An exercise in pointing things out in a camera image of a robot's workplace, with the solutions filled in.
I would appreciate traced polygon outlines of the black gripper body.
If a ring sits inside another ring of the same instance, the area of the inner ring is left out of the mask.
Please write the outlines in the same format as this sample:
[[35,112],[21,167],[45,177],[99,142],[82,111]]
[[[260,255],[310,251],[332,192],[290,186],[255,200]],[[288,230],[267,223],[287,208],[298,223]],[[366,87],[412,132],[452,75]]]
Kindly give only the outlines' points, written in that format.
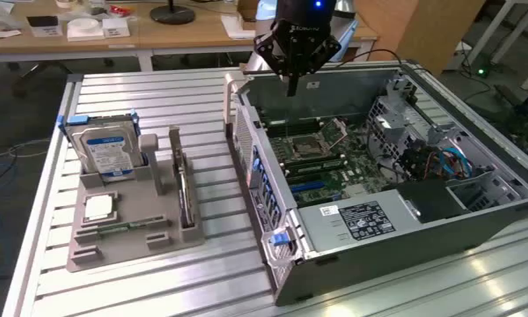
[[338,51],[331,34],[335,1],[279,1],[272,37],[280,55],[271,68],[283,76],[315,73]]

